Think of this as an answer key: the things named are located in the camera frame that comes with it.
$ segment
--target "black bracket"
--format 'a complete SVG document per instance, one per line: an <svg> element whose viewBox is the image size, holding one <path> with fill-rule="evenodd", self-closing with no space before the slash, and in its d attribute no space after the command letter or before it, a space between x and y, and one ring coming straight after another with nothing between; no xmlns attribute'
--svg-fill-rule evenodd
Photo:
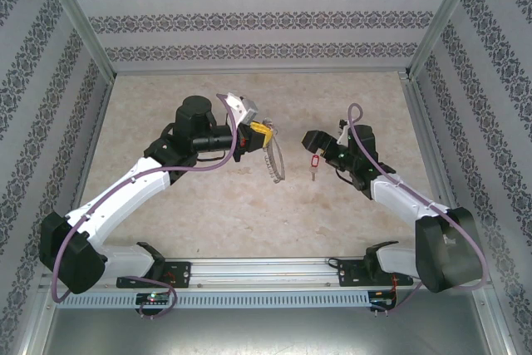
<svg viewBox="0 0 532 355"><path fill-rule="evenodd" d="M378 305L378 307L370 307L370 310L384 312L394 309L397 305L397 291L368 291L369 302Z"/></svg>
<svg viewBox="0 0 532 355"><path fill-rule="evenodd" d="M380 272L370 276L363 259L329 259L329 266L337 269L340 287L392 286L393 276L397 286L412 286L414 280L405 274Z"/></svg>
<svg viewBox="0 0 532 355"><path fill-rule="evenodd" d="M190 270L192 264L190 262L172 262L165 261L163 265L162 275L158 279L162 283L169 284L173 288L188 288L190 282ZM137 282L126 278L118 278L116 280L117 288L160 288L160 286Z"/></svg>

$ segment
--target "vented panel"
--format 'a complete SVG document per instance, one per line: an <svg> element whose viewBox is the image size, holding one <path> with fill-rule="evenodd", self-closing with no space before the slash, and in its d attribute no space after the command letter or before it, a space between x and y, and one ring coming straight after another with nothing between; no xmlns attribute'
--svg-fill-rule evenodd
<svg viewBox="0 0 532 355"><path fill-rule="evenodd" d="M59 308L135 308L135 293L71 295ZM369 306L367 291L178 293L177 308L340 308ZM146 305L146 308L164 308Z"/></svg>

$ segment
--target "black mount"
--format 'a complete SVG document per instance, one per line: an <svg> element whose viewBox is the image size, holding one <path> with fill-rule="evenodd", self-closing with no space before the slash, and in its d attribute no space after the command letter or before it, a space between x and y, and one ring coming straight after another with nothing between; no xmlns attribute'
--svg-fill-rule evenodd
<svg viewBox="0 0 532 355"><path fill-rule="evenodd" d="M377 276L381 276L383 274L387 274L381 269L381 265L379 264L379 260L377 258L377 251L381 249L382 247L386 247L387 245L391 244L397 244L398 241L385 241L383 243L374 244L371 247L368 247L366 249L366 255L364 255L364 268L366 269L367 273L369 274L369 277L373 280L376 279Z"/></svg>
<svg viewBox="0 0 532 355"><path fill-rule="evenodd" d="M263 147L264 134L248 125L239 125L237 138L233 153L235 162L240 162L242 154ZM170 123L160 138L144 150L144 157L151 157L162 166L194 166L198 153L229 150L232 141L230 126L217 125L210 100L190 96L175 112L175 122ZM174 184L184 174L184 171L170 172L170 183Z"/></svg>
<svg viewBox="0 0 532 355"><path fill-rule="evenodd" d="M405 274L388 274L386 272L375 273L366 266L364 259L329 259L329 265L338 271L338 283L340 287L365 287L365 286L392 286L393 275L397 279L398 286L412 286L414 280Z"/></svg>
<svg viewBox="0 0 532 355"><path fill-rule="evenodd" d="M53 270L59 247L72 227L67 220L52 212L41 223L39 259ZM75 233L66 247L59 268L59 279L74 294L87 291L103 275L107 258L98 254L87 241L86 234Z"/></svg>
<svg viewBox="0 0 532 355"><path fill-rule="evenodd" d="M173 288L188 288L190 281L190 269L192 264L190 262L173 262L166 261L165 257L145 242L137 243L140 247L148 251L153 257L154 263L150 270L143 278L155 280L169 284ZM116 279L117 288L152 288L158 287L155 284L139 282L136 280L129 280L126 278Z"/></svg>
<svg viewBox="0 0 532 355"><path fill-rule="evenodd" d="M382 308L389 311L394 309L397 304L397 291L368 291L367 296L371 304L378 305L377 307L370 307L370 311L384 312Z"/></svg>
<svg viewBox="0 0 532 355"><path fill-rule="evenodd" d="M480 245L475 220L468 210L447 210L447 215ZM416 221L416 269L433 293L482 276L482 266L471 245L440 216L424 216Z"/></svg>

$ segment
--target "damask pattern wall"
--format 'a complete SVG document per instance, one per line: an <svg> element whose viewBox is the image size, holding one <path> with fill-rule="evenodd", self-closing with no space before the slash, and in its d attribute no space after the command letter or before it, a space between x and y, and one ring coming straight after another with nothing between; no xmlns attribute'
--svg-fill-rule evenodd
<svg viewBox="0 0 532 355"><path fill-rule="evenodd" d="M407 67L442 0L78 0L122 71Z"/></svg>
<svg viewBox="0 0 532 355"><path fill-rule="evenodd" d="M532 0L460 0L417 78L519 353L532 353L531 11Z"/></svg>
<svg viewBox="0 0 532 355"><path fill-rule="evenodd" d="M39 224L80 194L111 83L58 0L0 0L0 354L42 272Z"/></svg>

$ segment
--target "metal frame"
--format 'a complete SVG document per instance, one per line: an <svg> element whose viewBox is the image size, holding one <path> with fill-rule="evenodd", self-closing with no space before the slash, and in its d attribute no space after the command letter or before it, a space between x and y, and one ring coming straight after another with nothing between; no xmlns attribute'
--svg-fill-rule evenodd
<svg viewBox="0 0 532 355"><path fill-rule="evenodd" d="M431 183L432 194L442 200L444 204L456 208L457 204L445 173L441 154L437 149L436 138L434 132L429 128L430 122L426 109L422 106L419 87L416 81L409 79L406 74L401 75L400 78L416 138L420 145L421 157ZM491 353L494 355L515 355L517 352L499 299L495 294L493 283L489 281L484 288L480 288L472 294Z"/></svg>
<svg viewBox="0 0 532 355"><path fill-rule="evenodd" d="M83 43L97 64L100 72L106 78L106 81L111 81L116 76L115 69L111 64L111 60L107 56L106 51L101 45L98 36L92 29L89 19L81 10L81 6L77 0L59 0L65 9L66 14L70 18L72 25L79 33Z"/></svg>
<svg viewBox="0 0 532 355"><path fill-rule="evenodd" d="M37 293L27 324L24 326L20 347L15 349L13 354L43 353L55 312L56 305L50 294Z"/></svg>
<svg viewBox="0 0 532 355"><path fill-rule="evenodd" d="M189 68L182 70L120 71L118 76L159 75L223 75L223 74L326 74L346 72L400 72L405 67L255 67L255 68Z"/></svg>
<svg viewBox="0 0 532 355"><path fill-rule="evenodd" d="M344 259L362 259L344 257ZM184 292L266 292L266 291L368 291L388 290L392 286L340 287L337 270L328 265L329 258L286 259L169 259L191 262L189 288ZM38 291L47 293L52 274L44 273ZM127 289L115 287L115 279L101 280L91 289L95 293L135 292L149 293L153 289ZM66 290L60 285L59 291Z"/></svg>
<svg viewBox="0 0 532 355"><path fill-rule="evenodd" d="M109 85L109 89L107 90L107 93L105 94L105 98L103 99L103 102L101 103L101 110L99 111L98 121L96 122L96 129L94 130L94 135L92 137L91 148L87 152L85 166L83 170L81 171L81 178L79 180L80 183L76 191L76 197L74 199L74 204L76 206L79 206L81 204L81 198L83 197L83 192L85 191L85 185L86 185L87 179L89 178L89 172L91 170L92 160L94 160L94 154L96 153L96 146L98 144L98 140L100 139L101 128L103 127L103 121L106 117L107 107L109 106L109 100L111 99L111 95L113 92L113 86L115 85L115 78L112 77L109 80L108 85Z"/></svg>
<svg viewBox="0 0 532 355"><path fill-rule="evenodd" d="M426 34L423 36L421 43L414 53L412 63L410 65L409 72L410 77L417 76L419 71L423 68L423 64L431 53L432 48L436 44L441 31L447 25L449 18L451 18L452 12L455 10L456 5L460 0L443 0L441 2L438 11L434 18L432 18L431 24L426 30Z"/></svg>

